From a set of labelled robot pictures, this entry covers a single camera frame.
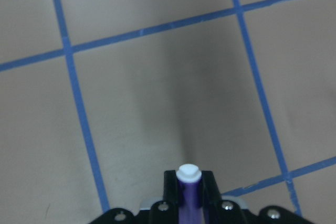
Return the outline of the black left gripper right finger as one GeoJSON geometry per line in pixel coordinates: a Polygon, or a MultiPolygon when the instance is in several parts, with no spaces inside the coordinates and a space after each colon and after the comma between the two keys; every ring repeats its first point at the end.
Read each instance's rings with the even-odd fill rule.
{"type": "Polygon", "coordinates": [[[205,223],[219,223],[218,203],[221,201],[213,172],[209,170],[202,171],[201,181],[201,203],[205,223]]]}

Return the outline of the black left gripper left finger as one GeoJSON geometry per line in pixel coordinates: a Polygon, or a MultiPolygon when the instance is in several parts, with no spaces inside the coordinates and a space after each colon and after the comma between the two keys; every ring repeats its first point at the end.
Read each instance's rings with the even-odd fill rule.
{"type": "Polygon", "coordinates": [[[180,186],[175,170],[164,172],[163,200],[177,206],[180,203],[180,186]]]}

